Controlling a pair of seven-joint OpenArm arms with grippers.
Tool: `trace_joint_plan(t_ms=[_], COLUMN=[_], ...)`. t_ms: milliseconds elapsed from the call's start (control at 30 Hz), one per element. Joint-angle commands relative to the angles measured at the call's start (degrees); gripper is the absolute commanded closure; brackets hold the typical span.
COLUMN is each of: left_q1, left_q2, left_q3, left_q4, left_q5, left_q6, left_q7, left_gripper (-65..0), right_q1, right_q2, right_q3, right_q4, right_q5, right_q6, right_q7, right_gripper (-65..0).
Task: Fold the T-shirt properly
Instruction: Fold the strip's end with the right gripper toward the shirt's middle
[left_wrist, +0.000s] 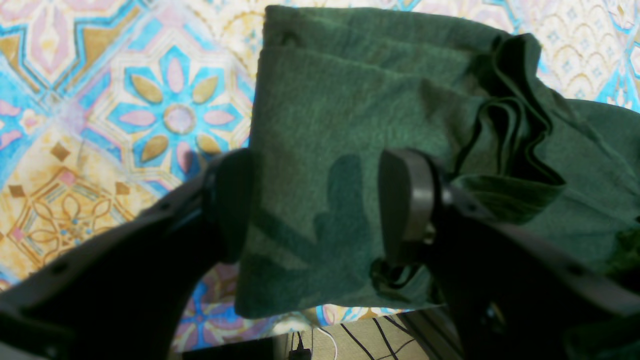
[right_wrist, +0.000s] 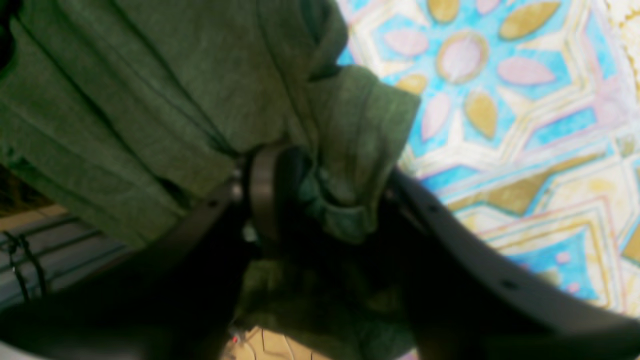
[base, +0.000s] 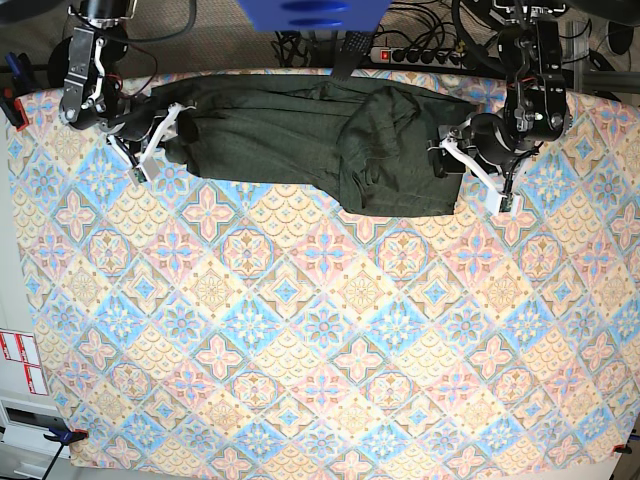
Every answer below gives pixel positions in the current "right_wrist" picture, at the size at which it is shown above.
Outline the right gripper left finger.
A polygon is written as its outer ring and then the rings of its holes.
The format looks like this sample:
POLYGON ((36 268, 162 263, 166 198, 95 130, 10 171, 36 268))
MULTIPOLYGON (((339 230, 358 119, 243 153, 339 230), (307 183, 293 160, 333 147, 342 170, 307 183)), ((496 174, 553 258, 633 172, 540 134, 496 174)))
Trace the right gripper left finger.
POLYGON ((165 237, 1 313, 3 360, 219 360, 250 262, 274 253, 301 150, 263 145, 165 237))

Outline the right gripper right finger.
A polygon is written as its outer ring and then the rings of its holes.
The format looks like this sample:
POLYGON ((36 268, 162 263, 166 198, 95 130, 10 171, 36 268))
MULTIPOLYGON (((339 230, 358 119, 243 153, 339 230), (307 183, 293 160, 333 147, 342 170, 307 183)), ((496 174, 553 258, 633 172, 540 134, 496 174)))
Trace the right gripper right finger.
POLYGON ((421 184, 393 170, 383 254, 422 360, 634 360, 639 322, 562 292, 480 241, 421 184))

